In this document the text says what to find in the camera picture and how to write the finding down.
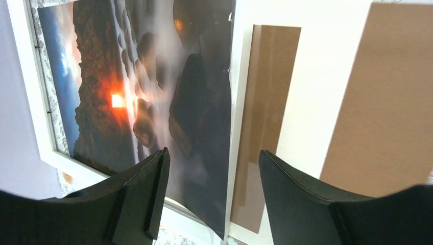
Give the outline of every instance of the brown stain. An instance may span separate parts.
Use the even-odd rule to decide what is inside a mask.
[[[72,178],[72,176],[68,175],[65,172],[62,172],[62,177],[69,185],[72,185],[74,183],[74,179]]]
[[[254,26],[230,220],[256,233],[264,209],[258,154],[277,150],[300,33]]]
[[[432,5],[372,4],[321,180],[379,197],[433,167]]]

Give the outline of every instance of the brown panel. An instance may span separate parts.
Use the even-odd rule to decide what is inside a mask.
[[[262,149],[275,153],[301,29],[254,26],[231,221],[258,232],[264,196]]]
[[[378,197],[433,166],[433,6],[372,4],[321,179]]]

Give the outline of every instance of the blue sky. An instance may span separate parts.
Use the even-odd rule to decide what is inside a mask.
[[[75,141],[79,135],[78,125],[75,121],[75,109],[80,104],[78,88],[81,84],[81,77],[77,55],[73,57],[79,51],[76,46],[76,50],[73,50],[69,41],[71,36],[75,35],[71,33],[73,32],[72,15],[64,14],[71,9],[71,5],[65,4],[39,9],[39,18],[48,51],[69,153],[73,156]]]

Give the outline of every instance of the brown backing board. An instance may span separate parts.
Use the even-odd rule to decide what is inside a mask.
[[[258,154],[276,152],[301,28],[254,26],[231,221],[258,232],[264,196]]]
[[[378,197],[433,166],[433,5],[372,4],[321,180]]]

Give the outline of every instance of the white wall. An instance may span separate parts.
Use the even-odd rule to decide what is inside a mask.
[[[245,97],[253,25],[301,27],[276,155],[318,178],[370,3],[371,0],[238,0],[231,67],[233,96],[237,96],[235,127],[242,119],[240,108]],[[236,140],[238,136],[233,135],[233,141]],[[259,234],[231,223],[229,235],[249,245],[272,244],[266,208]]]
[[[0,16],[0,189],[34,199],[59,197],[56,169],[39,157],[5,0]]]

